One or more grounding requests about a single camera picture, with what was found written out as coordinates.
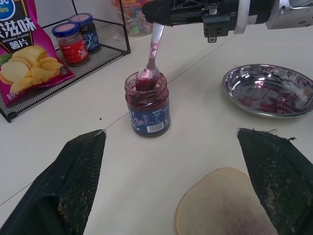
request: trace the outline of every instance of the small jar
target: small jar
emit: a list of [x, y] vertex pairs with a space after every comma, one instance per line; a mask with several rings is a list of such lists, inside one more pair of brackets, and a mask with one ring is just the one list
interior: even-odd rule
[[63, 23], [52, 29], [60, 50], [69, 66], [78, 66], [86, 63], [89, 58], [83, 36], [76, 23]]
[[136, 91], [138, 72], [125, 81], [125, 99], [131, 116], [133, 130], [142, 136], [154, 137], [164, 134], [170, 127], [169, 90], [161, 73], [151, 91]]
[[84, 42], [90, 54], [96, 53], [101, 49], [98, 33], [91, 14], [82, 13], [71, 16], [67, 21], [70, 23], [79, 24], [80, 31], [84, 38]]

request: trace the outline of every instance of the spoon handle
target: spoon handle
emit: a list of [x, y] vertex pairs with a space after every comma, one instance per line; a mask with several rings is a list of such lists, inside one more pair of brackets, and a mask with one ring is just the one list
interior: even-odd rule
[[160, 44], [163, 30], [164, 30], [164, 25], [153, 23], [149, 60], [154, 61], [156, 58], [157, 49], [158, 49], [158, 45]]

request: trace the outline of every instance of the potato chip bag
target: potato chip bag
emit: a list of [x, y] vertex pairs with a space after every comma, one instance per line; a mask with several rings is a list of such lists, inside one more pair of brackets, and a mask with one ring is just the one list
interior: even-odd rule
[[0, 0], [0, 92], [6, 106], [74, 74], [37, 24], [34, 0]]

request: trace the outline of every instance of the barcode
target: barcode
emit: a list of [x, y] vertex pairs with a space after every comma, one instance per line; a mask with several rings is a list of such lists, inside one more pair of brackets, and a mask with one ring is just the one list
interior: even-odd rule
[[164, 128], [163, 122], [155, 126], [147, 126], [148, 133], [156, 132]]

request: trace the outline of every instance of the stainless steel bowl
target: stainless steel bowl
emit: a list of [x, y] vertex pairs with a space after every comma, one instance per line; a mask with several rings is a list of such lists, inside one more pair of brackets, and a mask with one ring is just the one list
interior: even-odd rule
[[313, 111], [313, 81], [273, 65], [245, 65], [228, 72], [223, 93], [241, 109], [265, 118], [294, 118]]

